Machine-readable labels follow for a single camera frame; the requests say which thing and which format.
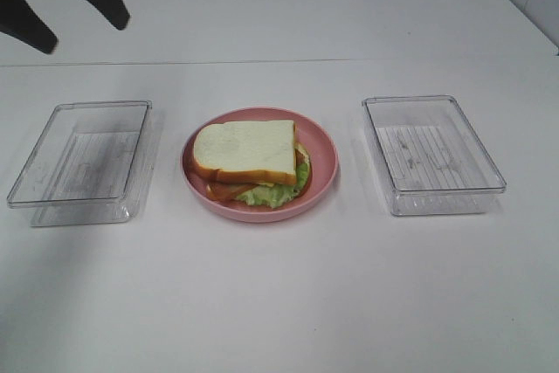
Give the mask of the left clear plastic tray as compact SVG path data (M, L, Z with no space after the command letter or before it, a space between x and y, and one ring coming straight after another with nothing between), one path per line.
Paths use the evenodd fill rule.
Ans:
M33 227L124 223L153 172L148 100L60 104L7 196Z

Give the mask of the clear plastic tray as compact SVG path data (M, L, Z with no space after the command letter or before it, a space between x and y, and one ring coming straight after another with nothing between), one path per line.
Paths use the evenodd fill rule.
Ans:
M124 223L153 172L148 100L60 104L7 196L33 227Z
M482 214L507 183L451 95L362 101L388 210L397 217Z

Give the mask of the bacon strip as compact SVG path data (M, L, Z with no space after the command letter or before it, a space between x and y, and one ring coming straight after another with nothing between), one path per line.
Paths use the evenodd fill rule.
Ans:
M227 202L255 187L254 183L209 182L206 185L206 196L211 201Z
M298 149L295 150L295 166L298 166L306 161L306 156Z

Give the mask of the yellow cheese slice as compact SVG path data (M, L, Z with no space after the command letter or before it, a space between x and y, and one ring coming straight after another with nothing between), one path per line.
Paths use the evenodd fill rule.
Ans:
M258 172L255 183L295 185L297 183L295 166L295 150L298 149L310 162L307 149L299 141L288 142L282 145L277 152L266 161L266 167Z

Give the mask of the green lettuce leaf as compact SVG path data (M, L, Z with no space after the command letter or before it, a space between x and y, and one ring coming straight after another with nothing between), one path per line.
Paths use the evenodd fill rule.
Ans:
M312 166L304 162L296 167L297 183L295 185L274 184L273 187L257 186L237 196L234 200L249 206L261 206L276 209L293 201L302 194L311 177Z

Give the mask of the pink round plate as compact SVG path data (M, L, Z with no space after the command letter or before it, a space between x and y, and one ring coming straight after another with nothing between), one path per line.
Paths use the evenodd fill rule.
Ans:
M294 121L295 135L310 154L312 175L306 191L293 201L276 209L249 206L239 201L219 203L210 200L205 193L206 181L195 173L190 163L194 141L198 134L197 131L194 131L183 146L181 156L183 179L194 197L209 211L240 222L271 223L292 218L310 210L332 191L339 169L335 144L324 128L305 115L276 107L247 107L221 114L204 124L269 120Z

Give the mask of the white bread slice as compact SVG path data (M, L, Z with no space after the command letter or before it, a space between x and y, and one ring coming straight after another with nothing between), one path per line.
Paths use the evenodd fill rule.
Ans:
M249 206L266 206L276 209L303 195L310 186L312 165L306 148L296 142L294 145L297 183L240 183L226 184L211 182L206 185L206 196L212 201L239 201Z
M292 120L228 121L202 128L194 141L192 164L208 181L255 183L258 172L282 145L295 141Z

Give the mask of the right clear plastic tray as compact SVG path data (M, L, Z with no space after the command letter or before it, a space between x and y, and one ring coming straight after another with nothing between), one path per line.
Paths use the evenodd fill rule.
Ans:
M482 214L507 183L451 95L362 101L388 210L397 217Z

